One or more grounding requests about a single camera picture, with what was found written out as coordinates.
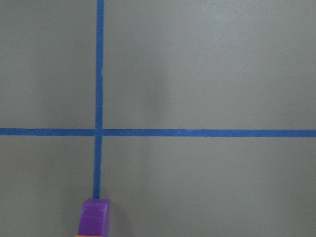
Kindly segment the purple trapezoid block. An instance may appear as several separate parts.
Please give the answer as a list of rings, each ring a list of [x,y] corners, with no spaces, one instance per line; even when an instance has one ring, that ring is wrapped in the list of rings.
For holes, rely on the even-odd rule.
[[[107,237],[110,222],[109,199],[88,199],[83,203],[76,237]]]

